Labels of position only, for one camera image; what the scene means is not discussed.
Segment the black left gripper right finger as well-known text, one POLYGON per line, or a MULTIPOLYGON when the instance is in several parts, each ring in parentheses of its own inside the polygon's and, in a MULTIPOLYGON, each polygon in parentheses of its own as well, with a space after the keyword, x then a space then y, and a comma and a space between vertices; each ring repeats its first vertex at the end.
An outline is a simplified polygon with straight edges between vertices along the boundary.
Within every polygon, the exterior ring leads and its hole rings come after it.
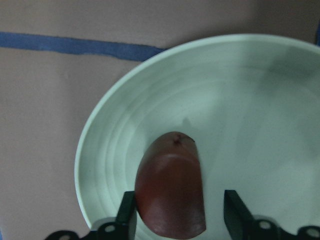
POLYGON ((225 190, 223 219, 232 240, 250 238, 254 217, 235 190, 225 190))

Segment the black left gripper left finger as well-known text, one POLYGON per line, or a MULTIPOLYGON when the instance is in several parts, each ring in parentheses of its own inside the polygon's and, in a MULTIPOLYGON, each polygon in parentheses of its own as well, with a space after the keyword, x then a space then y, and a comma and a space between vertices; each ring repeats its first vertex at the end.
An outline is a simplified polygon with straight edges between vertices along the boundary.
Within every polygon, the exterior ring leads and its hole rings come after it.
POLYGON ((126 191, 115 219, 120 240, 134 240, 137 228, 137 208, 134 191, 126 191))

